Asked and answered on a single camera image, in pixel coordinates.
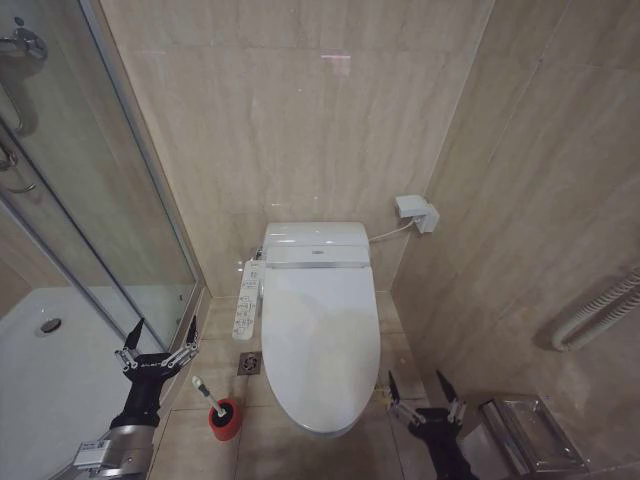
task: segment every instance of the shower drain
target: shower drain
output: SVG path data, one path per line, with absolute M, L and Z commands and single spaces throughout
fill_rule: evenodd
M 62 319 L 60 318 L 50 318 L 46 322 L 44 322 L 40 327 L 36 330 L 36 335 L 40 337 L 45 337 L 47 335 L 51 335 L 62 325 Z
M 262 352 L 244 352 L 240 354 L 238 375 L 258 375 L 262 363 Z

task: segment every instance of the white hose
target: white hose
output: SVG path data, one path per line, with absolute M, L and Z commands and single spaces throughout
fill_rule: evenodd
M 369 243 L 371 242 L 377 242 L 378 240 L 382 240 L 385 237 L 388 237 L 389 235 L 393 235 L 394 233 L 398 233 L 401 232 L 402 230 L 405 230 L 407 228 L 409 228 L 411 225 L 413 225 L 414 223 L 416 223 L 416 219 L 412 218 L 411 221 L 409 223 L 407 223 L 405 226 L 400 227 L 400 228 L 396 228 L 395 230 L 391 230 L 390 232 L 387 233 L 383 233 L 381 235 L 376 235 L 375 237 L 371 237 L 369 239 Z
M 631 310 L 640 305 L 640 291 L 632 293 L 629 298 L 624 299 L 620 305 L 607 313 L 601 320 L 587 327 L 585 330 L 577 331 L 587 324 L 596 314 L 611 305 L 614 301 L 625 295 L 630 290 L 640 285 L 640 271 L 632 272 L 627 278 L 611 287 L 599 297 L 591 300 L 573 315 L 564 325 L 558 327 L 551 337 L 553 348 L 560 352 L 577 350 L 602 332 L 613 326 Z

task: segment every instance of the white toilet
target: white toilet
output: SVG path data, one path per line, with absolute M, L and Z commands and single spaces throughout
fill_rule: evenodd
M 271 223 L 262 355 L 280 406 L 306 430 L 346 433 L 373 392 L 380 330 L 361 223 Z

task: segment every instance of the toilet brush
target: toilet brush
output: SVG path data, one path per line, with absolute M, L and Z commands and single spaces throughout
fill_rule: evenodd
M 209 426 L 215 437 L 221 442 L 229 441 L 235 437 L 242 425 L 240 408 L 235 400 L 223 398 L 217 402 L 202 379 L 196 375 L 191 378 L 191 383 L 204 395 L 204 398 L 206 398 L 211 405 L 211 410 L 209 411 Z

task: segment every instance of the tiled floor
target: tiled floor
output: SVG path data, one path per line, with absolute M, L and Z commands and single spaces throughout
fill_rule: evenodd
M 426 405 L 420 375 L 411 356 L 391 295 L 377 295 L 381 332 L 379 381 L 391 369 L 403 398 Z M 151 480 L 178 479 L 435 479 L 426 447 L 389 417 L 378 394 L 346 435 L 318 438 L 293 424 L 277 405 L 264 374 L 237 377 L 240 352 L 260 350 L 260 330 L 253 340 L 231 339 L 235 298 L 212 301 L 191 366 L 209 389 L 233 395 L 244 404 L 240 433 L 218 442 L 207 424 L 209 407 L 187 381 L 169 414 Z

